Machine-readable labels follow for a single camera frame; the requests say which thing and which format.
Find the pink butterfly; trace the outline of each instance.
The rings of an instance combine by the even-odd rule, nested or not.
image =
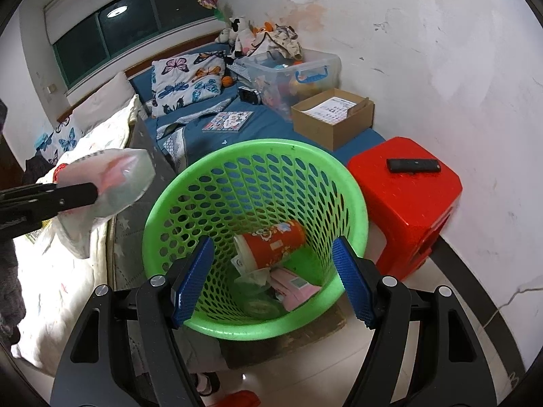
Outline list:
[[[187,60],[184,58],[173,58],[166,61],[166,67],[162,70],[162,74],[171,72],[173,69],[181,69],[183,72],[188,72]]]

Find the laundry basket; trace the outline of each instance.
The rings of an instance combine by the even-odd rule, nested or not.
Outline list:
[[[232,299],[226,272],[236,255],[232,237],[294,218],[306,231],[321,269],[322,289],[283,317],[259,320]],[[262,340],[298,329],[329,309],[343,293],[331,244],[345,235],[362,255],[368,215],[360,188],[341,163],[301,142],[260,139],[225,147],[199,160],[166,188],[147,219],[143,264],[147,277],[164,274],[202,235],[215,260],[186,326],[229,340]]]

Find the red paper cup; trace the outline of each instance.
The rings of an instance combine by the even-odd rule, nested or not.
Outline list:
[[[296,220],[288,220],[253,233],[235,235],[238,270],[249,273],[268,268],[288,257],[305,241],[303,227]]]

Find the stool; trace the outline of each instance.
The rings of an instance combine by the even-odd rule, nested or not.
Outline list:
[[[392,174],[387,159],[393,158],[436,159],[416,142],[396,137],[354,156],[347,169],[362,189],[370,220],[387,238],[377,268],[402,280],[431,253],[462,184],[443,162],[439,173]]]

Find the butterfly pillow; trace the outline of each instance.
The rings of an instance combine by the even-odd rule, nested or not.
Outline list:
[[[153,61],[153,116],[164,116],[184,105],[219,95],[224,68],[223,51]]]
[[[43,137],[37,149],[45,160],[56,166],[59,158],[67,151],[72,151],[82,136],[83,132],[68,117],[49,136]]]

